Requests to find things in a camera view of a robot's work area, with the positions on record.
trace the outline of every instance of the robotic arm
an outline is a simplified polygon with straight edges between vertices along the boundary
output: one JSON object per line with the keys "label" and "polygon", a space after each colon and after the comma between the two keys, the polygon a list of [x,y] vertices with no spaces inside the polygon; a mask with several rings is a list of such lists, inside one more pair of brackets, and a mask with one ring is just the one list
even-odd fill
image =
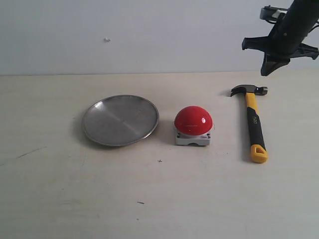
{"label": "robotic arm", "polygon": [[266,6],[261,10],[260,19],[274,27],[268,36],[244,38],[242,49],[265,53],[262,76],[288,65],[291,58],[308,56],[315,60],[319,56],[318,48],[302,43],[308,33],[319,26],[319,0],[294,0],[289,9]]}

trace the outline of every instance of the table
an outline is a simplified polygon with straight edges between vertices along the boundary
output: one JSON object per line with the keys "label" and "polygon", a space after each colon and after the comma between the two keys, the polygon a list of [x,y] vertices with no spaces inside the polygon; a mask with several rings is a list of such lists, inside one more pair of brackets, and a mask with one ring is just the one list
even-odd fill
{"label": "table", "polygon": [[[319,70],[0,78],[0,238],[316,239]],[[257,97],[269,160],[249,159],[239,84]],[[148,138],[88,141],[83,113],[118,94],[159,110]],[[176,146],[173,120],[198,105],[212,145]]]}

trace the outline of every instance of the metal plate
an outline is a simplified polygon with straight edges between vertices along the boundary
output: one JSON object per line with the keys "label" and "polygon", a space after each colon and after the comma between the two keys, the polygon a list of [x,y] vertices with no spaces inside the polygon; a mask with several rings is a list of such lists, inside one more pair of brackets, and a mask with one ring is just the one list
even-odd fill
{"label": "metal plate", "polygon": [[105,146],[124,146],[149,136],[159,122],[157,108],[148,100],[132,95],[105,98],[85,113],[82,127],[86,136]]}

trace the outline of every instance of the red dome button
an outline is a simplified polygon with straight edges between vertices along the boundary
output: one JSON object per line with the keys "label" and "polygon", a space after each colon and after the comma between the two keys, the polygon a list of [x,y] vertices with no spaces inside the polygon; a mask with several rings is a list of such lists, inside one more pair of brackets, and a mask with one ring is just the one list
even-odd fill
{"label": "red dome button", "polygon": [[189,106],[178,112],[174,124],[181,133],[202,135],[213,127],[213,120],[202,107]]}

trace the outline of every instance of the claw hammer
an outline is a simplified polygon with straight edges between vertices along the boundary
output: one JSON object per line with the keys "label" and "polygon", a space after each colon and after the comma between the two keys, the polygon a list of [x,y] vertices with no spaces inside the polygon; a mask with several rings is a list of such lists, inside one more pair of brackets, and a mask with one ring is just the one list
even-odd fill
{"label": "claw hammer", "polygon": [[239,85],[231,90],[233,96],[237,93],[244,93],[247,105],[248,130],[251,145],[251,159],[256,163],[264,163],[268,159],[265,148],[263,132],[258,116],[257,101],[255,95],[264,96],[268,92],[267,87],[257,87],[254,85]]}

